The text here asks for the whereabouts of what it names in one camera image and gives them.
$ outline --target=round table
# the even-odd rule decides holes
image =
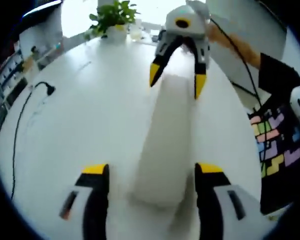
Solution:
[[[17,136],[13,201],[42,236],[82,238],[76,220],[59,217],[66,193],[84,167],[108,163],[108,239],[199,239],[194,190],[183,213],[180,210],[184,220],[174,223],[169,236],[160,226],[171,216],[128,200],[160,89],[160,83],[149,88],[154,52],[150,45],[93,39],[57,58],[34,79],[34,84],[50,82],[56,91],[47,97],[46,88],[38,87],[25,108]],[[164,74],[193,82],[193,57],[177,50]],[[16,99],[0,132],[0,176],[8,194],[14,131],[29,92],[25,89]],[[195,162],[218,165],[232,184],[259,201],[261,173],[254,133],[235,90],[213,59],[193,105],[193,166]]]

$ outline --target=white pot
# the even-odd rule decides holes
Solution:
[[[125,42],[127,38],[128,25],[115,25],[106,30],[108,40],[112,42]]]

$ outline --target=white foam block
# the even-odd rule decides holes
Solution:
[[[162,208],[182,201],[190,169],[191,97],[186,78],[166,75],[139,160],[133,196]]]

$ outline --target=power cord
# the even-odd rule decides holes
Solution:
[[[255,97],[258,101],[258,104],[260,105],[260,108],[262,107],[262,103],[261,103],[261,99],[259,97],[259,94],[257,92],[257,88],[256,88],[256,85],[254,83],[254,80],[252,78],[252,75],[251,75],[251,72],[250,72],[250,69],[244,59],[244,56],[241,54],[241,52],[239,51],[237,45],[232,41],[232,39],[225,33],[225,31],[223,31],[223,29],[219,26],[218,23],[216,23],[216,21],[214,21],[212,18],[211,18],[211,21],[217,26],[217,28],[220,30],[220,32],[229,40],[229,42],[231,43],[231,45],[233,46],[234,50],[236,51],[236,53],[239,55],[239,57],[241,58],[244,66],[245,66],[245,69],[246,71],[248,72],[249,74],[249,77],[250,77],[250,80],[251,80],[251,83],[252,83],[252,87],[253,87],[253,90],[255,92]],[[263,127],[264,127],[264,151],[263,151],[263,160],[262,160],[262,163],[261,163],[261,171],[263,170],[263,167],[265,165],[265,159],[266,159],[266,149],[267,149],[267,129],[266,129],[266,121],[265,119],[263,119]]]
[[[15,188],[16,188],[16,176],[15,176],[15,157],[16,157],[16,141],[17,141],[17,133],[18,133],[18,129],[19,129],[19,123],[20,123],[20,119],[22,117],[22,114],[25,110],[25,107],[33,93],[33,91],[41,84],[44,84],[47,88],[46,90],[46,94],[48,96],[50,96],[51,94],[54,93],[54,91],[56,90],[56,88],[54,86],[51,86],[49,83],[45,82],[45,81],[41,81],[39,83],[37,83],[33,90],[30,92],[29,96],[26,98],[23,106],[22,106],[22,109],[21,109],[21,112],[20,112],[20,115],[19,115],[19,118],[18,118],[18,121],[16,123],[16,127],[15,127],[15,132],[14,132],[14,141],[13,141],[13,155],[12,155],[12,192],[11,192],[11,200],[13,200],[14,198],[14,195],[15,195]]]

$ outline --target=tetris print shirt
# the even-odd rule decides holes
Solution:
[[[249,118],[260,156],[263,214],[287,206],[300,194],[300,128],[289,103],[299,85],[293,68],[261,54],[259,87],[271,97]]]

